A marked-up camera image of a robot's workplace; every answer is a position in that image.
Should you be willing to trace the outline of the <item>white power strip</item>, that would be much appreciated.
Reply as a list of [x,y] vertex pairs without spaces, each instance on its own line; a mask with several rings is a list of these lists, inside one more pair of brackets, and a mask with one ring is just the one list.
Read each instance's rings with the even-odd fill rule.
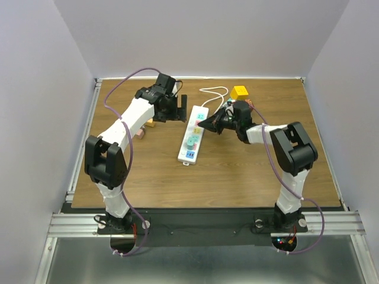
[[[188,119],[187,128],[183,137],[181,148],[178,153],[178,161],[185,166],[191,164],[196,164],[197,157],[200,150],[201,141],[203,139],[203,134],[205,129],[198,126],[198,123],[207,118],[209,109],[204,106],[193,106],[191,114]],[[186,142],[189,137],[194,137],[196,139],[195,150],[188,150],[186,148]]]

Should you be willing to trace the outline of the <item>yellow charger plug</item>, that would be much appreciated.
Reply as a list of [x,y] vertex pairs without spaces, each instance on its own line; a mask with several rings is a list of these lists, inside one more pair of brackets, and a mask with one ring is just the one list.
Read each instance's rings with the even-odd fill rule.
[[147,120],[146,123],[145,123],[145,126],[147,126],[147,127],[154,127],[155,126],[154,120],[152,118],[149,119],[149,120]]

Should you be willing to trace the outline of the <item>pink charger plug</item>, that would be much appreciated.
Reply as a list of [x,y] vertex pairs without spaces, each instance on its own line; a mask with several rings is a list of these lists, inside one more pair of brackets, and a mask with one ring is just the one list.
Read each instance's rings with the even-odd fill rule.
[[144,130],[144,128],[140,128],[140,129],[136,132],[136,134],[135,134],[135,136],[136,136],[138,139],[142,139],[142,138],[144,137],[144,135],[145,135],[145,130]]

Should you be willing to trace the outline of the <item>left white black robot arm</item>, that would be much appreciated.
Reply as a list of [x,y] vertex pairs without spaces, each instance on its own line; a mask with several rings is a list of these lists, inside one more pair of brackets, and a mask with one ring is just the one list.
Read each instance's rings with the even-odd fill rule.
[[125,149],[133,150],[132,138],[149,120],[186,121],[187,96],[178,96],[178,80],[159,73],[156,82],[139,89],[130,105],[99,136],[85,142],[84,171],[99,189],[105,204],[105,218],[97,223],[118,233],[131,229],[130,205],[124,199],[123,184],[132,164],[124,158]]

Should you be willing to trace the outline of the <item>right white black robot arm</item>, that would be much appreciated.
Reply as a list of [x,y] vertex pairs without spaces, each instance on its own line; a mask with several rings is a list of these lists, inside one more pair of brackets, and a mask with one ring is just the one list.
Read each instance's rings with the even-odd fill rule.
[[277,126],[257,124],[252,119],[254,109],[248,101],[231,101],[198,125],[217,134],[225,129],[233,130],[245,144],[265,146],[274,175],[281,184],[272,224],[285,231],[300,218],[304,183],[318,159],[318,152],[300,122]]

